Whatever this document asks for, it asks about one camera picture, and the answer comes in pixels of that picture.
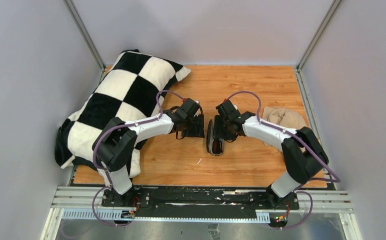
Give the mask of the black glasses case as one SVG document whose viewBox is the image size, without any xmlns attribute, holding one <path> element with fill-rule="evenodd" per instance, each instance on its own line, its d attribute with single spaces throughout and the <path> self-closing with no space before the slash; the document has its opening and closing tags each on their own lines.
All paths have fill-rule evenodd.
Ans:
<svg viewBox="0 0 386 240">
<path fill-rule="evenodd" d="M 210 153 L 211 144 L 213 140 L 220 139 L 225 142 L 224 138 L 225 138 L 225 128 L 224 128 L 222 117 L 220 115 L 216 115 L 214 119 L 211 119 L 208 123 L 207 136 L 206 136 L 207 151 Z"/>
</svg>

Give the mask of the dark sunglasses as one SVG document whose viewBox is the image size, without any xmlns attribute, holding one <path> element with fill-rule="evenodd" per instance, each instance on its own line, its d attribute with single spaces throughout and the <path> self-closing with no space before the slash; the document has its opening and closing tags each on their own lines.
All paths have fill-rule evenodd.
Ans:
<svg viewBox="0 0 386 240">
<path fill-rule="evenodd" d="M 210 153 L 214 156 L 222 155 L 224 152 L 224 141 L 220 139 L 214 139 L 211 144 Z"/>
</svg>

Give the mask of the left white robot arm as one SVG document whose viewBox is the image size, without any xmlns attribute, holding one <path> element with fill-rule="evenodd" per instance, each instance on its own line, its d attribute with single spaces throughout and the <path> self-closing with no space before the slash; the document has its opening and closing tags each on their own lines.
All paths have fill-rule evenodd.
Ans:
<svg viewBox="0 0 386 240">
<path fill-rule="evenodd" d="M 181 137 L 204 137 L 203 109 L 198 101 L 183 99 L 179 107 L 161 110 L 153 117 L 124 122 L 111 119 L 93 143 L 93 164 L 105 172 L 107 189 L 115 192 L 115 201 L 123 207 L 134 200 L 127 164 L 138 143 L 159 135 L 172 133 Z"/>
</svg>

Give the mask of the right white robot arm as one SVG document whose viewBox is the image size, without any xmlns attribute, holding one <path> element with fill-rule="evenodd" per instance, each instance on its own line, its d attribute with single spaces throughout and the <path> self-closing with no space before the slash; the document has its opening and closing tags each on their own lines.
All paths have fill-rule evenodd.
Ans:
<svg viewBox="0 0 386 240">
<path fill-rule="evenodd" d="M 267 187 L 266 201 L 274 209 L 286 196 L 327 167 L 329 160 L 314 132 L 308 127 L 285 128 L 260 119 L 252 112 L 241 113 L 230 100 L 216 107 L 222 129 L 235 136 L 256 138 L 282 152 L 286 171 Z"/>
</svg>

